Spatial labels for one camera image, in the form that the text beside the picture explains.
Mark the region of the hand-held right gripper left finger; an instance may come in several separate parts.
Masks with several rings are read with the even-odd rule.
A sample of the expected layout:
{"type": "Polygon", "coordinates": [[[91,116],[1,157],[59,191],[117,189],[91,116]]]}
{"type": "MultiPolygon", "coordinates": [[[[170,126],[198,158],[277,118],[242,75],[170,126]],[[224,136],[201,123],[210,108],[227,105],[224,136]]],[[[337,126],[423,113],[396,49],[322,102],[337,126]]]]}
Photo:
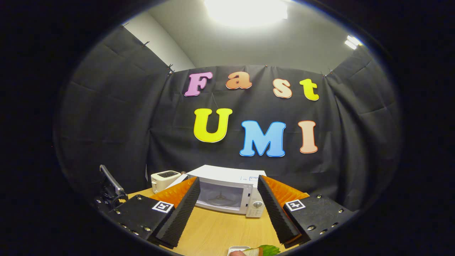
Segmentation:
{"type": "Polygon", "coordinates": [[[200,194],[200,178],[186,179],[146,197],[137,194],[106,212],[114,223],[143,240],[175,248],[200,194]]]}

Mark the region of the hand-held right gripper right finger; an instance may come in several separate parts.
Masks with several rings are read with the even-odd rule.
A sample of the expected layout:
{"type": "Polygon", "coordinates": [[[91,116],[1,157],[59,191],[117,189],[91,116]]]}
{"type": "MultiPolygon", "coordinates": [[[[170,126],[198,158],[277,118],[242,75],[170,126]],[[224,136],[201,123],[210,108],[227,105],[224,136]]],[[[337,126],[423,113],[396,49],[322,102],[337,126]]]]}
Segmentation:
{"type": "Polygon", "coordinates": [[[319,240],[354,217],[354,211],[327,196],[304,193],[267,176],[260,175],[257,189],[284,246],[319,240]]]}

